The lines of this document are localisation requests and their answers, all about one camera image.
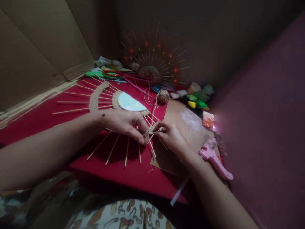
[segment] patterned fabric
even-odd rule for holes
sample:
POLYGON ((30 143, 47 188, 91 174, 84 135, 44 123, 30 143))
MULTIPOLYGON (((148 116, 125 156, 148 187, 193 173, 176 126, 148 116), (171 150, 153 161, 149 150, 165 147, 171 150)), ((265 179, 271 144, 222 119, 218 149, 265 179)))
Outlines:
POLYGON ((147 201, 110 202, 62 172, 31 190, 0 192, 0 228, 174 228, 147 201))

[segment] twine ball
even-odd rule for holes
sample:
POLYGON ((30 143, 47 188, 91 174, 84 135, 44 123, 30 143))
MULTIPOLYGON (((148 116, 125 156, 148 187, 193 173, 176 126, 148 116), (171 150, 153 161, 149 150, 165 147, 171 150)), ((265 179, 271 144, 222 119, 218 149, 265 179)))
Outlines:
POLYGON ((166 103, 169 100, 169 93, 167 90, 160 90, 157 94, 157 100, 161 103, 166 103))
POLYGON ((158 74, 153 74, 151 76, 151 80, 154 82, 154 83, 161 83, 162 82, 162 76, 161 75, 158 75, 158 74))

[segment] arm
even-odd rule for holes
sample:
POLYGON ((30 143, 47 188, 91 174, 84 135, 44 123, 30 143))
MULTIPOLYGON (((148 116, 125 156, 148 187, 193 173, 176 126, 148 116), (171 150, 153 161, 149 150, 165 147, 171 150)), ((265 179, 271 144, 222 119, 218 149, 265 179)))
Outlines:
POLYGON ((148 130, 141 113, 100 110, 30 136, 0 150, 0 190, 28 188, 68 160, 103 129, 128 135, 146 145, 148 130))
POLYGON ((175 126, 161 121, 154 134, 188 169, 203 208, 215 228, 258 228, 235 196, 220 181, 210 164, 201 159, 175 126), (163 127, 162 132, 157 132, 160 127, 163 127))

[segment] glue gun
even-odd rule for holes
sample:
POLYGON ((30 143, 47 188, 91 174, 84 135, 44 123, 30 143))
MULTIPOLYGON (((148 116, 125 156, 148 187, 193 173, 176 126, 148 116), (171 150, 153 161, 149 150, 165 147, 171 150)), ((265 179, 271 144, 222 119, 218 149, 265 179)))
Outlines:
POLYGON ((215 138, 210 138, 201 148, 199 151, 199 155, 202 157, 203 160, 208 160, 212 162, 213 166, 219 173, 219 175, 225 179, 225 180, 233 180, 233 175, 229 173, 225 167, 223 167, 222 163, 219 161, 216 152, 215 152, 215 147, 216 147, 216 139, 215 138))

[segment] red felt cloth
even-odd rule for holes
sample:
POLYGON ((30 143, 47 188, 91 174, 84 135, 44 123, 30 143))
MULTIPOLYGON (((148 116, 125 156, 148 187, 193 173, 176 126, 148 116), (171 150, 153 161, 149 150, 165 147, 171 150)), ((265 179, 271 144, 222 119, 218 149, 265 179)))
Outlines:
MULTIPOLYGON (((85 81, 98 85, 98 82, 94 79, 85 79, 85 81)), ((95 89, 94 86, 86 84, 82 81, 78 82, 78 84, 95 89)), ((143 93, 139 92, 129 84, 121 83, 118 85, 117 83, 112 82, 112 85, 128 93, 152 112, 153 106, 149 106, 145 103, 143 93)), ((93 91, 73 86, 66 90, 66 92, 90 95, 93 91)), ((60 105, 57 103, 57 101, 89 101, 89 97, 70 95, 65 92, 55 96, 54 98, 46 101, 34 110, 30 111, 28 114, 24 115, 17 121, 13 122, 5 129, 0 130, 0 143, 4 145, 11 144, 15 141, 44 131, 48 128, 52 128, 55 125, 70 121, 85 114, 86 112, 89 112, 88 110, 79 111, 78 113, 53 115, 53 112, 88 107, 88 104, 60 105)), ((150 98, 150 103, 154 103, 153 98, 150 98)), ((155 110, 154 114, 158 119, 162 120, 164 118, 166 107, 167 104, 161 105, 158 109, 155 110)), ((183 179, 151 166, 151 153, 149 152, 148 147, 145 148, 141 146, 142 164, 140 165, 138 144, 133 139, 130 139, 129 142, 128 160, 127 166, 125 168, 124 163, 127 149, 127 137, 122 135, 118 139, 108 165, 105 166, 105 162, 117 137, 117 134, 115 133, 111 133, 107 140, 98 148, 98 150, 89 159, 89 161, 87 161, 87 157, 101 142, 105 135, 106 131, 103 131, 100 137, 93 139, 89 144, 81 149, 73 158, 72 162, 70 163, 70 167, 97 175, 106 180, 112 181, 114 183, 119 183, 136 190, 155 194, 168 199, 173 198, 177 189, 182 184, 183 179)), ((189 203, 190 200, 192 200, 191 202, 197 202, 198 196, 195 194, 193 185, 188 184, 178 198, 178 201, 189 203)))

